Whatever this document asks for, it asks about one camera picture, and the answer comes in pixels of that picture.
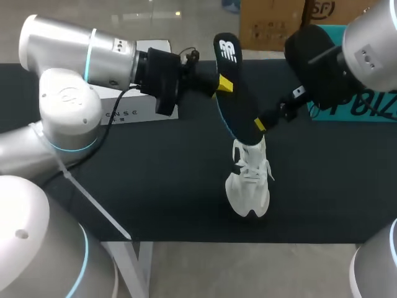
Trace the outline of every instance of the robotic arm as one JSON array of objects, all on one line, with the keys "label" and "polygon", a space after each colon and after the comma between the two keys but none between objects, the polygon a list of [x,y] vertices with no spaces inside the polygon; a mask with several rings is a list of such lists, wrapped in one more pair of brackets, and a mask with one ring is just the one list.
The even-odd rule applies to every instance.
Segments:
[{"label": "robotic arm", "polygon": [[[238,94],[244,89],[235,88],[230,92],[238,82],[240,63],[236,57],[241,58],[241,55],[232,51],[229,42],[223,39],[218,42],[217,59],[225,59],[218,63],[218,68],[234,74],[232,79],[220,73],[221,79],[226,76],[225,88],[217,95],[227,97],[227,93]],[[279,118],[294,119],[297,109],[309,101],[320,109],[327,109],[365,87],[382,92],[397,89],[396,49],[395,0],[381,0],[349,24],[341,47],[335,46],[318,27],[302,28],[285,44],[286,59],[302,86],[281,98],[273,110],[254,117],[255,109],[237,104],[237,110],[244,109],[250,115],[239,119],[240,123],[247,121],[247,129],[232,132],[255,130],[248,140],[248,143],[255,143],[256,138],[275,126]],[[119,90],[137,84],[143,93],[156,97],[157,113],[170,115],[184,91],[196,89],[210,96],[221,83],[203,79],[196,73],[197,51],[193,51],[183,65],[178,55],[152,48],[147,53],[140,52],[135,42],[39,16],[30,16],[25,21],[19,58],[26,70],[40,77],[42,121],[0,135],[0,171],[25,178],[56,167],[53,154],[40,141],[40,136],[66,164],[75,163],[92,150],[102,110],[100,99],[90,84]],[[234,111],[228,112],[228,117],[234,118]],[[37,296],[30,291],[31,297],[72,297],[75,293],[82,293],[84,297],[129,297],[122,280],[118,280],[118,269],[111,258],[39,187],[12,176],[1,177],[0,186],[5,194],[0,196],[1,294],[26,296],[24,289],[29,288],[26,281],[36,272],[47,275],[51,272],[50,276],[40,276],[51,278],[53,289],[36,291]],[[15,204],[9,203],[10,195]],[[22,205],[27,206],[23,212]],[[60,239],[64,243],[56,245]],[[394,222],[359,249],[350,266],[350,284],[355,298],[396,297],[396,245]],[[54,248],[60,249],[58,254],[65,256],[64,262],[57,258],[58,270],[50,264],[53,260],[45,261],[55,253]],[[64,272],[59,272],[64,263],[67,264]]]}]

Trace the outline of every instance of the white sneaker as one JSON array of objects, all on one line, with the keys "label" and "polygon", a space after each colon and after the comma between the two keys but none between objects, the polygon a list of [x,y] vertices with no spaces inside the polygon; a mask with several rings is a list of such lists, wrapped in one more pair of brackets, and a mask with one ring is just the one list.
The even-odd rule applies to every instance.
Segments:
[{"label": "white sneaker", "polygon": [[255,146],[234,140],[233,160],[233,172],[225,183],[230,205],[240,216],[247,216],[251,210],[258,217],[263,216],[270,199],[267,175],[274,180],[266,159],[265,137]]}]

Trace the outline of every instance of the teal sign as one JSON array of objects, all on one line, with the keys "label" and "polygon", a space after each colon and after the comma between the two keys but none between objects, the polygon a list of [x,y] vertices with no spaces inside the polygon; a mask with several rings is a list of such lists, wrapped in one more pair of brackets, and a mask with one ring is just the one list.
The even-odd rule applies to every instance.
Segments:
[{"label": "teal sign", "polygon": [[[345,26],[322,25],[321,27],[328,33],[336,45],[342,44]],[[393,120],[377,116],[362,103],[360,100],[361,97],[376,110],[397,117],[397,93],[379,93],[369,89],[346,100],[344,104],[325,111],[320,111],[317,107],[312,107],[312,102],[308,103],[308,109],[313,120],[394,122]]]}]

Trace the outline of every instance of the gray floor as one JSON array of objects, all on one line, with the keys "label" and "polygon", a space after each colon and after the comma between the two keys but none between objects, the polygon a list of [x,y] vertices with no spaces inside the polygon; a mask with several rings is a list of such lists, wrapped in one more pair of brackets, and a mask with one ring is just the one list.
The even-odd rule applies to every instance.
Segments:
[{"label": "gray floor", "polygon": [[[169,39],[174,52],[193,46],[202,59],[210,60],[214,58],[212,39],[216,33],[238,34],[239,17],[225,12],[220,3],[2,0],[0,63],[18,62],[20,28],[31,14],[69,20],[129,39]],[[280,58],[283,53],[245,50],[243,56]],[[151,296],[350,297],[347,270],[354,251],[354,245],[156,243]]]}]

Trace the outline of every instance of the black table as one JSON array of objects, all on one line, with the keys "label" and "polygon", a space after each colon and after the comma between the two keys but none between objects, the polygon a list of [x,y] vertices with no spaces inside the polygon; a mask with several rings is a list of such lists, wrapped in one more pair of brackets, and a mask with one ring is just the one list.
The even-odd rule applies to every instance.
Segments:
[{"label": "black table", "polygon": [[[284,60],[245,61],[261,109],[299,86]],[[215,72],[215,62],[199,67]],[[37,79],[0,65],[1,131],[38,120]],[[115,125],[77,179],[135,241],[361,243],[397,216],[397,126],[315,122],[305,108],[266,136],[275,181],[261,219],[236,215],[225,193],[233,139],[216,102],[186,94],[179,120]],[[102,241],[123,240],[64,179],[48,189]]]}]

